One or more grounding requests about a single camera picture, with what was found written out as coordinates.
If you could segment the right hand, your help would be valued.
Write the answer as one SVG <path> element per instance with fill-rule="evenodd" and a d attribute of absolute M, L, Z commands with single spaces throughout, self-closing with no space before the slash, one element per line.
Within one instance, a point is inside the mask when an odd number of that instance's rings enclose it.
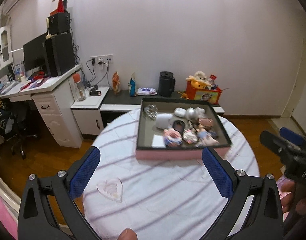
<path fill-rule="evenodd" d="M 282 212 L 288 213 L 293 205 L 294 192 L 295 192 L 295 181 L 285 179 L 280 186 L 280 192 L 285 193 L 281 198 Z M 301 199 L 297 202 L 295 207 L 297 214 L 303 216 L 306 214 L 306 198 Z"/>

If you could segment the left hand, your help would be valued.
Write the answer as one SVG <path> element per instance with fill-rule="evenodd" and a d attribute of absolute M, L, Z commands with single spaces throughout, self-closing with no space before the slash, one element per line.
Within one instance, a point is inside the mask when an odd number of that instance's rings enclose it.
<path fill-rule="evenodd" d="M 130 228 L 124 229 L 117 238 L 117 240 L 137 240 L 137 239 L 138 239 L 137 234 Z"/>

